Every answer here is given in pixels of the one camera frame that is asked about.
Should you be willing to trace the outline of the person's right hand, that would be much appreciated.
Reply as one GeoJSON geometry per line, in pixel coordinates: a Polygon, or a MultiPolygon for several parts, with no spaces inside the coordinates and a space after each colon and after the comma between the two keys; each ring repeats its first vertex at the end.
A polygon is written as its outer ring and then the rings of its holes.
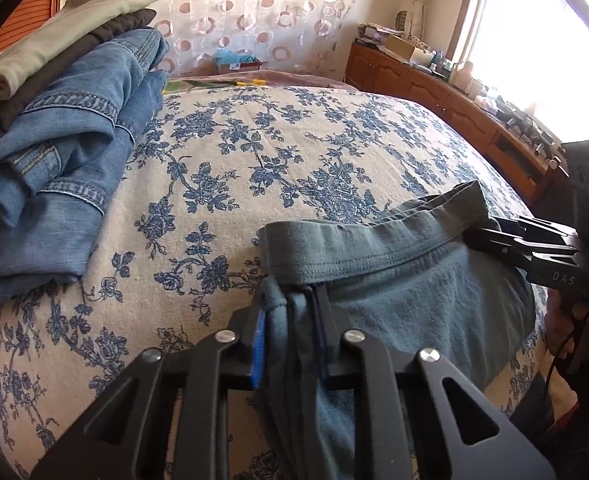
{"type": "Polygon", "coordinates": [[[570,304],[568,296],[550,289],[544,321],[546,345],[555,358],[572,356],[572,365],[589,359],[589,302],[570,304]]]}

